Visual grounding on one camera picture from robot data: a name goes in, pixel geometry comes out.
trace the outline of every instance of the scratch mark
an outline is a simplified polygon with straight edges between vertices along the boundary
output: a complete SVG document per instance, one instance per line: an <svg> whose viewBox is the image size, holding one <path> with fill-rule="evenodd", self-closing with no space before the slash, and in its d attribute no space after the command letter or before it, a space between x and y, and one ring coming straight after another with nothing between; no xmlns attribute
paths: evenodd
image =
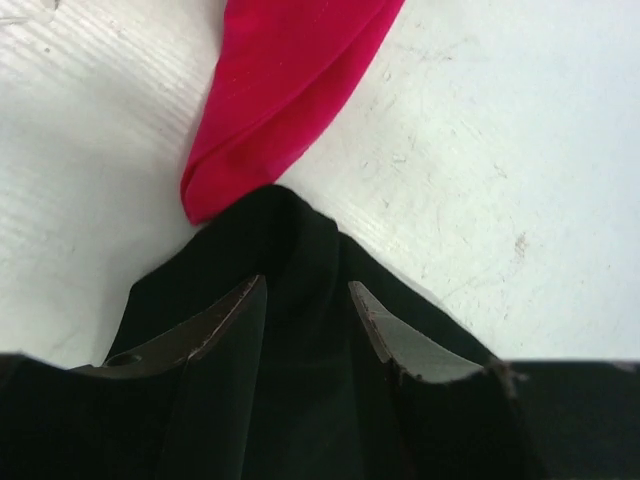
<svg viewBox="0 0 640 480"><path fill-rule="evenodd" d="M480 129L474 127L473 125L468 124L464 120L460 120L460 124L467 130L467 132L469 132L469 135L471 135L474 138L474 140L479 141L481 139L482 132L480 131Z"/></svg>
<svg viewBox="0 0 640 480"><path fill-rule="evenodd" d="M440 235L440 242L442 242L442 230L440 230L440 207L436 209L436 224L438 226L438 234Z"/></svg>
<svg viewBox="0 0 640 480"><path fill-rule="evenodd" d="M442 297L441 301L445 301L447 298L449 298L451 295L453 295L454 293L459 292L460 290L462 290L464 287L471 285L471 283L473 283L474 281L476 281L478 278L480 278L481 276L483 276L485 273L487 273L490 269L491 269L492 265L489 265L488 267L482 269L482 271L474 276L472 276L471 278L469 278L466 282L464 282L462 285L454 288L453 290L451 290L449 293L447 293L444 297Z"/></svg>
<svg viewBox="0 0 640 480"><path fill-rule="evenodd" d="M388 111L391 107L393 107L396 104L397 101L398 101L398 96L394 95L391 101L384 107L382 111L383 112Z"/></svg>
<svg viewBox="0 0 640 480"><path fill-rule="evenodd" d="M516 234L516 222L513 221L513 217L509 215L509 220L511 221L511 233L515 236Z"/></svg>
<svg viewBox="0 0 640 480"><path fill-rule="evenodd" d="M69 347L69 344L76 339L79 333L79 331L70 332L64 335L62 338L57 339L56 342L50 346L49 351L53 354L67 349Z"/></svg>
<svg viewBox="0 0 640 480"><path fill-rule="evenodd" d="M421 90L424 90L424 85L426 83L426 80L422 80L422 84L420 85ZM420 118L425 118L424 117L424 95L420 95Z"/></svg>
<svg viewBox="0 0 640 480"><path fill-rule="evenodd" d="M2 17L0 18L0 26L4 25L22 25L31 21L30 17Z"/></svg>
<svg viewBox="0 0 640 480"><path fill-rule="evenodd" d="M518 238L516 238L516 242L513 245L513 249L515 250L516 255L521 260L524 259L525 254L527 253L528 246L529 243L527 242L527 232L522 232L520 235L518 235Z"/></svg>
<svg viewBox="0 0 640 480"><path fill-rule="evenodd" d="M405 45L403 43L396 43L394 47L403 52L415 55L418 57L418 63L422 62L442 62L444 60L452 59L452 54L454 51L471 41L470 37L464 37L462 40L458 42L453 42L446 47L439 48L437 50L429 50L425 48L416 47L413 45Z"/></svg>
<svg viewBox="0 0 640 480"><path fill-rule="evenodd" d="M372 113L380 104L380 99L378 98L378 96L376 95L375 97L373 97L373 100L371 100L371 102L369 103L369 111L367 113L365 113L365 117L369 116L369 113Z"/></svg>
<svg viewBox="0 0 640 480"><path fill-rule="evenodd" d="M507 177L507 174L505 173L505 171L502 168L500 168L497 163L493 164L493 168L494 168L494 170L496 171L496 173L498 174L499 177L509 178L509 177Z"/></svg>

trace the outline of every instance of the white surface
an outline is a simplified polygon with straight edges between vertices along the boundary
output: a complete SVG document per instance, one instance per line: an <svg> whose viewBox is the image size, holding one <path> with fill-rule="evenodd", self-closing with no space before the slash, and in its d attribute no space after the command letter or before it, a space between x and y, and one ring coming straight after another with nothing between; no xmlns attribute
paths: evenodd
<svg viewBox="0 0 640 480"><path fill-rule="evenodd" d="M221 9L0 25L0 350L101 361L130 285L192 235L177 182ZM502 356L640 357L639 13L406 0L283 183Z"/></svg>

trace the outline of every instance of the pink cloth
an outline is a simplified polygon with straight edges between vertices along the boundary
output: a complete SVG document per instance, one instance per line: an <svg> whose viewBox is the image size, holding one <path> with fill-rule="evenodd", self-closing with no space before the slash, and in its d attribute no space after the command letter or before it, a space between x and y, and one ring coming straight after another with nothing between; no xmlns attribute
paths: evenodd
<svg viewBox="0 0 640 480"><path fill-rule="evenodd" d="M403 0L229 0L222 52L180 186L208 220L273 183L345 104Z"/></svg>

